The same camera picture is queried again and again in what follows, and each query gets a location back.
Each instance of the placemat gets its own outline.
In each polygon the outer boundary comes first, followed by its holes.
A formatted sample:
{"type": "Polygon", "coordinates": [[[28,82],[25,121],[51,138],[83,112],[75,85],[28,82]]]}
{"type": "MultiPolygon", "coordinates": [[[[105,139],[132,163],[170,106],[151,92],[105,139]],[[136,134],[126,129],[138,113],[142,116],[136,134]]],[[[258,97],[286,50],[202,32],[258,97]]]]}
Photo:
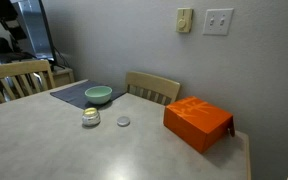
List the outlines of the placemat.
{"type": "Polygon", "coordinates": [[[103,84],[98,83],[98,82],[94,82],[94,81],[86,81],[83,82],[81,84],[77,84],[75,86],[66,88],[66,89],[62,89],[56,92],[51,92],[50,94],[58,99],[61,99],[67,103],[70,103],[78,108],[81,109],[87,109],[90,107],[95,107],[97,109],[105,106],[106,104],[114,101],[115,99],[117,99],[118,97],[122,96],[123,94],[125,94],[125,92],[121,91],[121,90],[117,90],[116,88],[112,88],[112,97],[111,99],[105,103],[105,104],[101,104],[101,105],[97,105],[97,104],[92,104],[90,102],[88,102],[88,100],[85,97],[85,91],[91,87],[94,86],[103,86],[103,84]]]}

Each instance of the light switch plate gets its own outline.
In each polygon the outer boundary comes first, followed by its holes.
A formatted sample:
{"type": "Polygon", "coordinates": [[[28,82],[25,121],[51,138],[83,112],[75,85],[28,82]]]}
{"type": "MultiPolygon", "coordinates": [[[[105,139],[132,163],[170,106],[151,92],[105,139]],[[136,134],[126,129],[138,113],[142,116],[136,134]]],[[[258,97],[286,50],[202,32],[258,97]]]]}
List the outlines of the light switch plate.
{"type": "Polygon", "coordinates": [[[180,33],[189,33],[192,27],[193,9],[177,9],[176,31],[180,33]]]}
{"type": "Polygon", "coordinates": [[[231,24],[233,11],[233,8],[208,9],[206,11],[203,34],[226,36],[231,24]]]}

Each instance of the bottle cap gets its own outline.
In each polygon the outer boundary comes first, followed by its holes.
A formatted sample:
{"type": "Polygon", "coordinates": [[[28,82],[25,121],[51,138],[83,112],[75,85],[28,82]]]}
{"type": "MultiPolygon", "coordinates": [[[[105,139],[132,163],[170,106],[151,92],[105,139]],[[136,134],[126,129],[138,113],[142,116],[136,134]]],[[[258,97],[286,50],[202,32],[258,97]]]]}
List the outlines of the bottle cap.
{"type": "Polygon", "coordinates": [[[128,126],[130,123],[131,123],[130,118],[126,116],[122,116],[117,119],[117,125],[120,127],[128,126]]]}

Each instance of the green bowl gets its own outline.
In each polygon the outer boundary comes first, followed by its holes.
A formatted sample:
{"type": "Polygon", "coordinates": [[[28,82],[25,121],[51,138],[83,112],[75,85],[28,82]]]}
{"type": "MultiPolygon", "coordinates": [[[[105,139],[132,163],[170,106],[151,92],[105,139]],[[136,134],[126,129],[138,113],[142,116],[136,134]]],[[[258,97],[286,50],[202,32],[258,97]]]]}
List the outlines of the green bowl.
{"type": "Polygon", "coordinates": [[[85,91],[87,100],[92,104],[104,104],[111,99],[112,88],[95,86],[85,91]]]}

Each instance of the wooden chair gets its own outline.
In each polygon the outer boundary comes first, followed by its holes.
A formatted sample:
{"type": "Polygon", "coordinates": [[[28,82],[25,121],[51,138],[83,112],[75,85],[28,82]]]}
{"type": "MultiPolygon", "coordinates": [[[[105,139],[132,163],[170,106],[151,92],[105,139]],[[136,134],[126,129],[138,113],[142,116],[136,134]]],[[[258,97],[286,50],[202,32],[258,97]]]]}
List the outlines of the wooden chair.
{"type": "Polygon", "coordinates": [[[25,97],[48,90],[45,74],[48,76],[51,88],[55,88],[50,65],[46,60],[32,60],[0,65],[0,102],[6,102],[3,89],[10,100],[25,97]]]}
{"type": "Polygon", "coordinates": [[[181,86],[178,82],[141,72],[128,72],[125,81],[126,92],[162,105],[174,102],[181,86]]]}

